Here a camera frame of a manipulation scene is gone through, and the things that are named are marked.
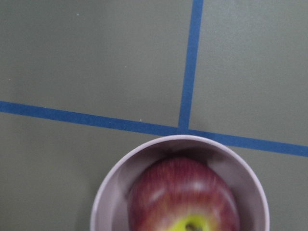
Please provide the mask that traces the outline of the red apple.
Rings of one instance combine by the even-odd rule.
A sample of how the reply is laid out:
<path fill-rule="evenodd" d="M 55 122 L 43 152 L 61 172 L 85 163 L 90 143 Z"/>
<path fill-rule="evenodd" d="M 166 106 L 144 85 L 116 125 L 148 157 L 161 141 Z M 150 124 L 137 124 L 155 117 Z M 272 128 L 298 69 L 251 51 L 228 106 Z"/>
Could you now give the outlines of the red apple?
<path fill-rule="evenodd" d="M 238 231 L 234 196 L 206 164 L 164 159 L 148 167 L 128 195 L 132 231 Z"/>

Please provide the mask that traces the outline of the pink bowl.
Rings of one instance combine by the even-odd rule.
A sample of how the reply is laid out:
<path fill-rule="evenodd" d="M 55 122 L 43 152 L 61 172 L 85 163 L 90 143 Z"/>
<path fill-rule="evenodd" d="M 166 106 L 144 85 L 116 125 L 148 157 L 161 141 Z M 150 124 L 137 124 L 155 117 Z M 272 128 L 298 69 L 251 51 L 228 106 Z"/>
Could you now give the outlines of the pink bowl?
<path fill-rule="evenodd" d="M 181 155 L 206 163 L 227 183 L 237 203 L 242 231 L 270 230 L 266 195 L 251 167 L 225 145 L 193 135 L 157 138 L 123 156 L 99 187 L 91 211 L 90 230 L 129 230 L 127 196 L 133 182 L 158 160 Z"/>

